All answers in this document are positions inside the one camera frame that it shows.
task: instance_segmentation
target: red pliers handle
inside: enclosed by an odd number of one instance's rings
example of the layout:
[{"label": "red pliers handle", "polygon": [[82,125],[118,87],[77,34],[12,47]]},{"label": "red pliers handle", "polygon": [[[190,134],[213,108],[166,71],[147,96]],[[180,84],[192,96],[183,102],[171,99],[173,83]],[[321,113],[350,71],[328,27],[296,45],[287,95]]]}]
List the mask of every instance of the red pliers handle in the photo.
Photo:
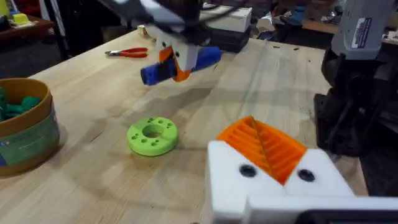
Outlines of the red pliers handle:
[{"label": "red pliers handle", "polygon": [[146,47],[138,47],[127,50],[111,50],[105,52],[107,56],[122,56],[122,57],[131,57],[131,58],[144,58],[148,56],[147,54],[148,48]]}]

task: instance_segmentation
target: black machine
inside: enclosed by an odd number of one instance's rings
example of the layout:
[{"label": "black machine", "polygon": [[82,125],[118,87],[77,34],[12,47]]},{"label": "black machine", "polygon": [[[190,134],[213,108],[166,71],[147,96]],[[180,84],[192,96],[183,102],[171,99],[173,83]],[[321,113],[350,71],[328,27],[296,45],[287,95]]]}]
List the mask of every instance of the black machine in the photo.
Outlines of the black machine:
[{"label": "black machine", "polygon": [[331,88],[326,96],[314,97],[317,144],[322,149],[360,156],[380,141],[376,123],[396,131],[396,59],[379,54],[393,4],[394,0],[346,3],[339,31],[322,63]]}]

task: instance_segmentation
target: round container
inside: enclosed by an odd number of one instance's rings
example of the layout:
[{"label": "round container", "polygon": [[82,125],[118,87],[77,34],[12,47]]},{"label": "round container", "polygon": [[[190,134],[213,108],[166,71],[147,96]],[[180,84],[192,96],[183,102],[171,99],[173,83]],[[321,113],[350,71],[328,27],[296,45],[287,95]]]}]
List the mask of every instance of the round container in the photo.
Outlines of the round container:
[{"label": "round container", "polygon": [[0,80],[6,102],[19,105],[27,96],[42,101],[31,110],[0,122],[0,175],[12,175],[38,166],[59,143],[52,95],[46,84],[30,78]]}]

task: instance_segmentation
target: screw hole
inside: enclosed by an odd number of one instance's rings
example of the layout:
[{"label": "screw hole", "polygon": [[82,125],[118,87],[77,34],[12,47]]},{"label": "screw hole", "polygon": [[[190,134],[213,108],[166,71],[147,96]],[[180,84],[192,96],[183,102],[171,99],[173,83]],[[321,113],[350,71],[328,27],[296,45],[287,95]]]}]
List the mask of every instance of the screw hole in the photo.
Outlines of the screw hole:
[{"label": "screw hole", "polygon": [[241,165],[239,171],[244,177],[254,177],[257,174],[256,169],[252,165]]},{"label": "screw hole", "polygon": [[313,175],[313,173],[307,169],[300,169],[297,172],[297,175],[302,180],[307,181],[307,182],[313,182],[315,180],[315,176]]}]

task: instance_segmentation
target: green ring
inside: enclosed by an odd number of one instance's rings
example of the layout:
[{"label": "green ring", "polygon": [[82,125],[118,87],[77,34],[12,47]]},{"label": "green ring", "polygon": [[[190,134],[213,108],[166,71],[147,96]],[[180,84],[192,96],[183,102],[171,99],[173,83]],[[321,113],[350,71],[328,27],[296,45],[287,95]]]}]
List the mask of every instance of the green ring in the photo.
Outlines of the green ring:
[{"label": "green ring", "polygon": [[[149,133],[160,133],[148,137]],[[143,156],[158,156],[172,150],[177,144],[176,125],[166,118],[144,118],[133,124],[127,132],[130,149]]]}]

